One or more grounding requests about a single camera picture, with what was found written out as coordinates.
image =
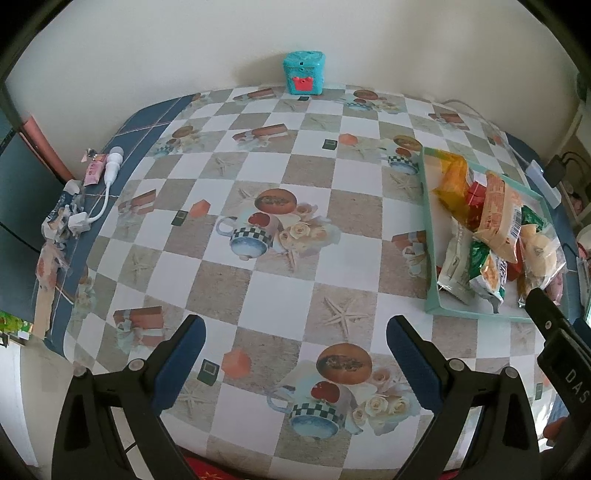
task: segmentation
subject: yellow snack package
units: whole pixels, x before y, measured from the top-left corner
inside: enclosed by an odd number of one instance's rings
[[[439,201],[462,225],[467,224],[469,207],[466,203],[468,188],[468,163],[461,155],[435,150],[441,160],[443,178],[439,187],[433,189]]]

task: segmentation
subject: screw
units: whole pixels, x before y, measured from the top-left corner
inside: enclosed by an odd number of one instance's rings
[[[507,374],[507,377],[511,378],[517,378],[519,376],[519,372],[513,367],[505,368],[505,373]]]
[[[128,367],[132,372],[138,372],[143,369],[144,364],[145,362],[141,358],[136,358],[135,360],[129,362]]]
[[[86,375],[86,367],[80,364],[76,364],[74,366],[74,376],[77,378],[82,378]]]
[[[452,370],[455,370],[456,372],[461,372],[462,370],[464,370],[464,362],[462,362],[461,360],[458,360],[457,358],[452,358],[449,361],[449,366]]]

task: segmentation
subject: pink package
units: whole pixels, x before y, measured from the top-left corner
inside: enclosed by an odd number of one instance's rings
[[[96,155],[88,165],[86,169],[86,175],[84,177],[84,186],[96,185],[100,181],[100,176],[105,169],[105,163],[107,160],[106,154]]]

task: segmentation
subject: barcode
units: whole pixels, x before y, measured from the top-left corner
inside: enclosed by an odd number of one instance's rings
[[[504,287],[507,281],[507,262],[499,257],[499,278],[501,280],[501,287]]]
[[[513,223],[511,224],[511,235],[515,240],[519,238],[519,231],[521,230],[521,209],[516,207],[513,210]]]

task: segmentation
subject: white wall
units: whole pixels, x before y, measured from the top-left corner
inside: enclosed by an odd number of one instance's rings
[[[280,81],[304,49],[326,53],[328,82],[464,100],[542,155],[576,108],[570,59],[517,0],[74,0],[8,89],[79,176],[136,110]]]
[[[38,466],[27,431],[21,393],[21,347],[11,342],[0,347],[0,423],[27,465]]]

